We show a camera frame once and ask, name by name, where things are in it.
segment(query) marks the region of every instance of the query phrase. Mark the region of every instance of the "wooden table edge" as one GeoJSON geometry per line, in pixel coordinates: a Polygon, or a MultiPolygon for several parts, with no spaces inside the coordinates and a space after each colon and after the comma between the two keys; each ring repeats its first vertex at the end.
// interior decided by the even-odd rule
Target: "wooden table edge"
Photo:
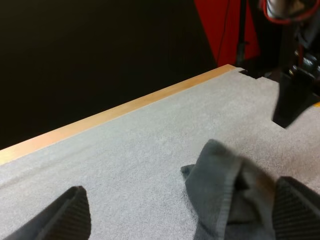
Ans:
{"type": "Polygon", "coordinates": [[[124,104],[113,107],[106,111],[89,116],[82,120],[76,121],[74,123],[57,128],[55,130],[49,131],[42,135],[33,137],[26,141],[20,142],[18,144],[15,144],[13,146],[0,150],[0,165],[11,162],[15,159],[18,159],[22,156],[30,154],[39,149],[45,148],[51,144],[57,143],[63,139],[74,136],[78,133],[81,133],[85,130],[88,130],[90,128],[103,124],[107,121],[120,117],[134,110],[137,110],[141,107],[144,107],[148,104],[161,100],[165,97],[168,97],[170,95],[173,95],[183,90],[186,90],[188,88],[191,88],[195,85],[203,83],[207,80],[210,80],[214,77],[222,75],[233,69],[235,69],[235,67],[229,64],[218,67],[211,71],[202,73],[198,76],[189,78],[177,84],[163,88],[159,91],[155,91],[148,95],[139,97],[135,100],[126,102],[124,104]]]}

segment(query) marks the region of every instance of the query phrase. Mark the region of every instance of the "gray cloth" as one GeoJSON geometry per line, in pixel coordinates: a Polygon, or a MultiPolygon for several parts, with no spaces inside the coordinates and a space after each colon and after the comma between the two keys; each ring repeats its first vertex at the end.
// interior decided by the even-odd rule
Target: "gray cloth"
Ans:
{"type": "Polygon", "coordinates": [[[273,180],[245,157],[209,140],[195,165],[181,168],[198,215],[195,240],[273,240],[273,180]]]}
{"type": "Polygon", "coordinates": [[[208,139],[320,192],[320,108],[283,129],[271,121],[277,94],[276,82],[227,72],[1,165],[0,239],[82,185],[90,240],[192,240],[179,169],[208,139]]]}

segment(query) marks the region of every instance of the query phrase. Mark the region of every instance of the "cable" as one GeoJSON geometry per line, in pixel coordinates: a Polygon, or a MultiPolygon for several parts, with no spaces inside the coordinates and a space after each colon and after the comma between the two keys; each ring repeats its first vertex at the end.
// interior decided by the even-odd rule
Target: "cable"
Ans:
{"type": "Polygon", "coordinates": [[[225,38],[225,32],[226,32],[226,25],[227,25],[227,19],[228,19],[229,6],[230,6],[230,0],[228,0],[228,3],[227,3],[227,5],[226,5],[226,10],[225,10],[225,15],[224,15],[223,32],[222,32],[222,36],[221,36],[221,40],[220,40],[220,44],[219,44],[218,56],[217,56],[217,58],[216,58],[216,65],[218,65],[218,63],[219,63],[221,47],[222,47],[222,43],[223,43],[224,38],[225,38]]]}
{"type": "Polygon", "coordinates": [[[316,0],[314,6],[310,8],[308,11],[302,13],[299,16],[293,17],[293,18],[283,18],[283,19],[277,19],[277,18],[272,18],[268,15],[267,7],[269,7],[269,0],[262,0],[262,9],[264,16],[272,23],[275,24],[290,24],[292,22],[301,22],[309,17],[311,17],[318,9],[320,6],[320,0],[316,0]]]}

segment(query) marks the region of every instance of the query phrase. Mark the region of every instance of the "table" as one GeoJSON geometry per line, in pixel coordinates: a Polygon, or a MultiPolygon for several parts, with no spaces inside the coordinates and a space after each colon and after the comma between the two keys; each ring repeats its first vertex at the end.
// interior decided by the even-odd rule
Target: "table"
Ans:
{"type": "Polygon", "coordinates": [[[274,179],[292,176],[320,193],[319,108],[283,129],[271,121],[278,83],[232,68],[17,147],[0,166],[0,239],[79,185],[87,191],[91,240],[193,239],[197,216],[180,168],[194,164],[209,139],[274,179]]]}
{"type": "Polygon", "coordinates": [[[85,119],[68,124],[53,131],[47,132],[45,134],[36,136],[29,140],[0,150],[0,165],[13,161],[27,154],[30,154],[34,151],[42,149],[63,139],[69,138],[75,134],[93,128],[107,121],[115,119],[121,115],[137,110],[150,103],[168,97],[185,89],[191,88],[195,85],[198,85],[209,79],[212,79],[223,73],[233,70],[234,68],[234,66],[229,64],[218,67],[216,69],[192,77],[188,80],[179,82],[172,86],[166,87],[159,91],[153,92],[146,96],[137,98],[135,100],[116,106],[109,110],[103,111],[101,113],[95,114],[93,116],[87,117],[85,119]]]}

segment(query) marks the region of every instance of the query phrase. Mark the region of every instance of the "red cable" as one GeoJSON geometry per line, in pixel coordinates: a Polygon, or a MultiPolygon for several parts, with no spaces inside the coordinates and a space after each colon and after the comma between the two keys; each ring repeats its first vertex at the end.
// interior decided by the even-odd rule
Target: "red cable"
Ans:
{"type": "Polygon", "coordinates": [[[309,9],[308,11],[302,13],[301,15],[294,17],[294,18],[287,18],[287,19],[276,19],[276,18],[272,18],[268,15],[268,11],[267,11],[267,0],[262,0],[262,9],[263,9],[263,13],[264,16],[272,23],[275,24],[290,24],[292,22],[300,22],[303,21],[307,18],[309,18],[310,16],[312,16],[316,10],[318,9],[319,5],[320,5],[320,0],[316,0],[314,6],[309,9]]]}

